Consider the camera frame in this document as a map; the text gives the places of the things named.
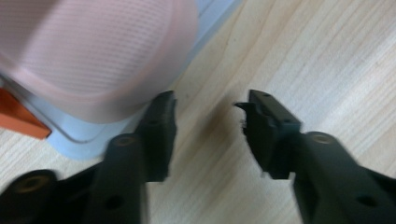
light wood tabletop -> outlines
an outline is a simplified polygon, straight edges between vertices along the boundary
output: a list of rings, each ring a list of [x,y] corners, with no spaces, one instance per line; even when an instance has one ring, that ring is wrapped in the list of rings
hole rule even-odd
[[[149,184],[151,223],[300,223],[290,180],[262,177],[241,132],[248,90],[273,94],[303,130],[337,137],[361,164],[396,177],[396,2],[246,0],[172,88],[170,177]],[[68,177],[45,141],[0,132],[0,188],[34,169]]]

orange plastic piece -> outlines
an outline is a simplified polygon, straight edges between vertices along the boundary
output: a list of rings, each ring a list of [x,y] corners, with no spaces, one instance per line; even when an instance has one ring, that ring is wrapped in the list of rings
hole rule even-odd
[[[4,89],[0,89],[0,126],[39,139],[50,134],[49,128]]]

wood grain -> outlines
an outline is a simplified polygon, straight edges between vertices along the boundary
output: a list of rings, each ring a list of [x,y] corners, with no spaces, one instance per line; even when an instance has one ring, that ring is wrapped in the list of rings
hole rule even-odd
[[[174,83],[177,147],[171,176],[149,184],[151,223],[299,223],[290,181],[261,178],[240,132],[249,89],[271,92],[304,122],[336,136],[364,166],[396,176],[396,3],[247,0]],[[3,188],[70,161],[0,134]]]

black plastic part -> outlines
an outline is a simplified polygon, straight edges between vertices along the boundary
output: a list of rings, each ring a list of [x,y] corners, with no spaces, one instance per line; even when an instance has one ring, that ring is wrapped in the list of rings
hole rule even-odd
[[[301,123],[270,94],[250,91],[244,134],[264,172],[286,178],[304,223],[396,223],[396,180],[359,166],[326,133],[300,133]]]
[[[159,94],[134,133],[113,138],[104,160],[77,175],[57,181],[42,170],[14,180],[0,195],[0,223],[147,223],[145,183],[168,176],[175,105],[172,91]]]

textured pink surface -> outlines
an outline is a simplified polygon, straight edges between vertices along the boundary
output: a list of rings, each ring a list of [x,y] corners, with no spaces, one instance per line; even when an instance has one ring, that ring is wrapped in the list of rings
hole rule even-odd
[[[193,0],[0,0],[0,71],[75,117],[123,119],[177,76],[196,27]]]

